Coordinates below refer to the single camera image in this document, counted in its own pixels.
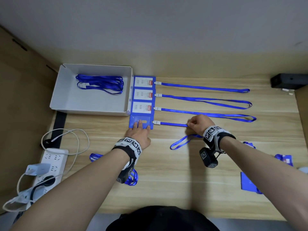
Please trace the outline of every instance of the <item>forearm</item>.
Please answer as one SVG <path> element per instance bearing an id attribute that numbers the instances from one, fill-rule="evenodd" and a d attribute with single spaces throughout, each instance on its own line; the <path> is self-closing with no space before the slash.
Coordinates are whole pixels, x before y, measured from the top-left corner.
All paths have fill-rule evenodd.
<path id="1" fill-rule="evenodd" d="M 86 230 L 129 159 L 114 149 L 82 168 L 35 202 L 12 231 Z"/>
<path id="2" fill-rule="evenodd" d="M 224 137 L 220 147 L 295 228 L 306 230 L 306 174 L 231 137 Z"/>

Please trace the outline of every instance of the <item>human hand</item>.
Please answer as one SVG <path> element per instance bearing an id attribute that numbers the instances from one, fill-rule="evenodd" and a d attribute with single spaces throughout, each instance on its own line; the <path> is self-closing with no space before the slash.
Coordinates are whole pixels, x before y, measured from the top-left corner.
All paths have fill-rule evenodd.
<path id="1" fill-rule="evenodd" d="M 203 136 L 204 131 L 215 123 L 206 115 L 199 114 L 193 116 L 188 122 L 187 126 L 192 128 L 198 135 Z"/>
<path id="2" fill-rule="evenodd" d="M 134 123 L 133 128 L 129 128 L 125 134 L 125 137 L 130 137 L 140 143 L 141 149 L 145 149 L 151 144 L 151 139 L 148 138 L 150 133 L 150 126 L 147 126 L 146 129 L 142 127 L 142 120 L 139 120 L 138 127 L 137 122 Z"/>

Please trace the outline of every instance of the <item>person's left hand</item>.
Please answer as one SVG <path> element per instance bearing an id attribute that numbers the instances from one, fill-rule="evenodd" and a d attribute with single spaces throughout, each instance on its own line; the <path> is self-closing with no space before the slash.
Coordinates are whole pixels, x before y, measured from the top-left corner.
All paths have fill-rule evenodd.
<path id="1" fill-rule="evenodd" d="M 145 149 L 151 144 L 151 139 L 148 138 L 150 133 L 150 126 L 146 129 L 142 127 L 142 120 L 139 120 L 138 127 L 137 122 L 134 123 L 133 128 L 129 128 L 125 134 L 125 137 L 130 137 L 137 140 L 140 143 L 141 149 Z"/>

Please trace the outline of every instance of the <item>person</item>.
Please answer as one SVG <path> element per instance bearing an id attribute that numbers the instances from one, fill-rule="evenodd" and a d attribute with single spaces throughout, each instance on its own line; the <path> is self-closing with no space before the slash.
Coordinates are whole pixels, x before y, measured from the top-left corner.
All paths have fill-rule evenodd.
<path id="1" fill-rule="evenodd" d="M 187 126 L 199 135 L 214 126 L 207 116 L 198 115 Z M 150 128 L 134 124 L 126 136 L 136 140 L 142 149 L 150 146 Z M 308 176 L 271 155 L 254 149 L 238 140 L 224 136 L 219 147 L 240 167 L 264 193 L 277 210 L 297 230 L 308 230 Z M 12 226 L 20 230 L 86 230 L 119 173 L 130 157 L 121 148 L 82 168 L 35 202 Z M 150 206 L 122 215 L 107 228 L 114 230 L 218 230 L 202 214 L 177 207 Z"/>

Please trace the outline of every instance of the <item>white power strip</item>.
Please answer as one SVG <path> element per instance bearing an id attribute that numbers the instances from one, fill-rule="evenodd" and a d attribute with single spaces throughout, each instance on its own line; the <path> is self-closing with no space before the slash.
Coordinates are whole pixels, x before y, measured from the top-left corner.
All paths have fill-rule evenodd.
<path id="1" fill-rule="evenodd" d="M 36 185 L 37 183 L 43 181 L 44 178 L 47 177 L 47 176 L 57 176 L 57 175 L 63 174 L 63 172 L 64 172 L 68 150 L 57 149 L 57 148 L 47 148 L 47 149 L 49 151 L 54 152 L 54 154 L 50 154 L 48 151 L 44 151 L 44 155 L 42 157 L 41 163 L 49 163 L 50 164 L 50 170 L 49 170 L 48 173 L 36 176 L 33 185 Z M 33 194 L 33 199 L 37 200 L 41 196 L 46 194 L 53 187 L 58 185 L 61 182 L 61 179 L 62 179 L 62 175 L 56 177 L 55 183 L 53 183 L 51 186 L 47 186 L 47 187 L 46 186 L 40 186 L 40 187 L 38 187 Z"/>

